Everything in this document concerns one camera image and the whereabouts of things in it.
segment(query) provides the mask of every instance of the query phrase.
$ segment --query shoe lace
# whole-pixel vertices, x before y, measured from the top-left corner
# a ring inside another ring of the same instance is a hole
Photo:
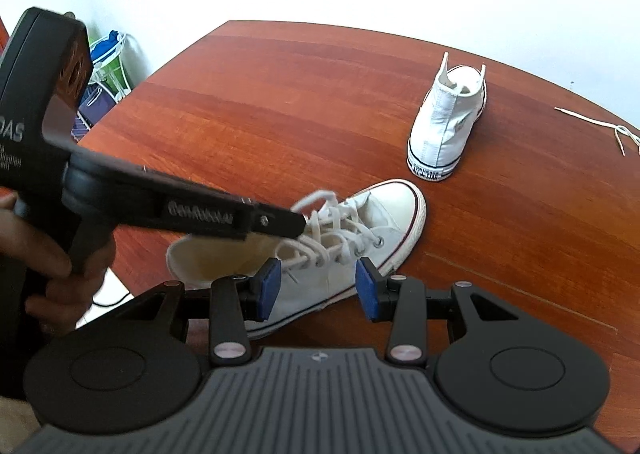
[[[561,111],[564,114],[570,114],[571,116],[575,116],[576,118],[580,118],[581,120],[585,120],[586,122],[591,122],[592,124],[596,124],[597,126],[610,127],[611,129],[613,129],[615,134],[616,134],[616,140],[618,141],[618,145],[620,146],[620,150],[622,151],[622,156],[626,156],[625,155],[625,148],[623,147],[622,141],[620,140],[620,136],[618,134],[622,134],[624,136],[628,136],[638,146],[638,154],[640,154],[640,136],[638,136],[636,134],[633,134],[625,126],[619,126],[617,124],[610,124],[609,122],[601,122],[599,120],[594,120],[593,118],[587,118],[586,116],[583,116],[582,114],[574,113],[573,111],[569,111],[569,110],[566,110],[566,109],[563,109],[563,108],[555,108],[555,109],[558,110],[558,111]]]
[[[335,192],[313,192],[295,203],[291,211],[302,212],[304,208],[322,199],[324,205],[320,210],[313,210],[310,216],[305,215],[305,232],[295,240],[281,240],[276,247],[275,255],[282,261],[284,268],[322,267],[332,260],[349,264],[364,253],[369,243],[373,242],[376,246],[382,244],[382,238],[377,237],[360,220],[356,202],[347,199],[338,203]],[[338,244],[327,246],[327,241],[338,241]],[[294,257],[281,259],[280,254],[284,248],[293,250]]]

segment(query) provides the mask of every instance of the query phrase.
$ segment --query gray ribbed surface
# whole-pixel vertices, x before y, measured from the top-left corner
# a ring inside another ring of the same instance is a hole
[[[180,413],[145,430],[85,437],[46,426],[17,454],[608,454],[583,430],[517,440],[453,414],[427,378],[372,350],[267,348],[251,365],[215,371]]]

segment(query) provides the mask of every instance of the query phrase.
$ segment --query circular cover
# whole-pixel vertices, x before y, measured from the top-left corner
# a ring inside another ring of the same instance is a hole
[[[455,407],[504,434],[552,436],[593,422],[609,392],[595,352],[542,323],[481,328],[450,345],[435,367]]]
[[[195,354],[145,321],[87,326],[39,351],[24,373],[38,419],[80,434],[118,434],[177,412],[200,384]]]

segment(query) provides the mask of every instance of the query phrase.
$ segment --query human hand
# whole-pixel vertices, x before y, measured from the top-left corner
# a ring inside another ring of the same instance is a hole
[[[25,312],[36,317],[46,334],[65,335],[76,329],[76,323],[91,307],[100,290],[104,274],[115,258],[113,237],[94,252],[84,264],[82,274],[71,273],[71,260],[58,244],[14,215],[17,195],[0,198],[0,254],[21,260],[50,281],[46,293],[31,295],[25,301]]]

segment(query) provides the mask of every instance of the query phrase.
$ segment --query white sneaker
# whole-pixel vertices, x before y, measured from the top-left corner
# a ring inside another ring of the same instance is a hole
[[[486,67],[482,65],[478,71],[457,66],[447,71],[448,59],[449,53],[445,53],[407,143],[409,169],[428,181],[451,175],[486,104]]]
[[[318,191],[296,203],[306,216],[305,232],[295,240],[249,234],[245,241],[185,236],[166,253],[169,270],[187,288],[207,288],[232,274],[253,275],[268,257],[282,262],[280,293],[270,318],[246,322],[251,339],[356,293],[355,263],[369,257],[382,275],[396,270],[422,233],[427,207],[412,183],[393,179],[361,190],[342,203],[334,192]]]

